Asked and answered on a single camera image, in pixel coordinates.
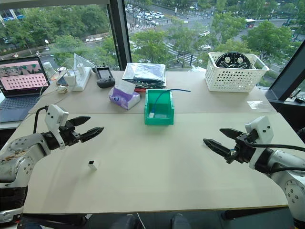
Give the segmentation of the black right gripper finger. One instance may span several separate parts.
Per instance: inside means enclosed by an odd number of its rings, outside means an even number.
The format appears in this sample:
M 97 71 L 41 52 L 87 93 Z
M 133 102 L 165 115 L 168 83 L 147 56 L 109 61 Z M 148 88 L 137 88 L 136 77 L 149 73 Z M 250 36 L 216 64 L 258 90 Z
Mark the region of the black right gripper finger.
M 232 152 L 229 148 L 223 146 L 221 143 L 213 139 L 204 138 L 203 142 L 209 149 L 211 149 L 213 152 L 217 153 L 225 159 L 228 159 L 232 156 Z
M 228 138 L 238 138 L 246 135 L 246 133 L 233 129 L 233 128 L 221 128 L 219 129 L 221 133 L 223 133 Z

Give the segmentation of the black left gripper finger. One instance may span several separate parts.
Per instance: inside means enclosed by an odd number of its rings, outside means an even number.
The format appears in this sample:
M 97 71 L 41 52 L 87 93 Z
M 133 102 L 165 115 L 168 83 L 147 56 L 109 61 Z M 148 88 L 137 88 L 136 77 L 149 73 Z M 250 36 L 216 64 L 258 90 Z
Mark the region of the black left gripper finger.
M 86 133 L 80 135 L 80 141 L 82 143 L 84 143 L 84 142 L 98 136 L 103 130 L 104 130 L 104 127 L 92 128 L 92 129 L 88 130 Z
M 82 125 L 82 124 L 86 123 L 90 118 L 91 118 L 90 116 L 85 116 L 85 115 L 72 118 L 72 119 L 68 120 L 68 126 L 76 127 L 76 126 Z

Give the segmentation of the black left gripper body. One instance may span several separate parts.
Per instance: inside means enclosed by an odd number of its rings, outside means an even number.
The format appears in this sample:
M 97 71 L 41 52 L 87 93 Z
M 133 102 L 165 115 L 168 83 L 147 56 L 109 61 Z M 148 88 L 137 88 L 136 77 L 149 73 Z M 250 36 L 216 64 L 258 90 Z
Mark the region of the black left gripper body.
M 59 127 L 59 133 L 65 146 L 71 146 L 79 142 L 80 134 L 75 132 L 76 126 L 75 120 L 68 120 L 64 126 Z

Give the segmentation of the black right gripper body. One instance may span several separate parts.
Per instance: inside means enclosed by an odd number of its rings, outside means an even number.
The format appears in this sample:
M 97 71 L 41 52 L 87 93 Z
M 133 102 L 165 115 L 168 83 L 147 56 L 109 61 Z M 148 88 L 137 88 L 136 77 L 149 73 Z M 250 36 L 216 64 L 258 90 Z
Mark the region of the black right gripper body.
M 249 145 L 254 143 L 258 138 L 257 132 L 250 132 L 246 133 L 244 136 L 232 138 L 235 140 L 236 145 L 234 147 L 234 151 L 232 152 L 232 156 L 226 159 L 226 162 L 230 164 L 236 160 L 239 163 L 249 163 L 255 152 L 255 148 Z

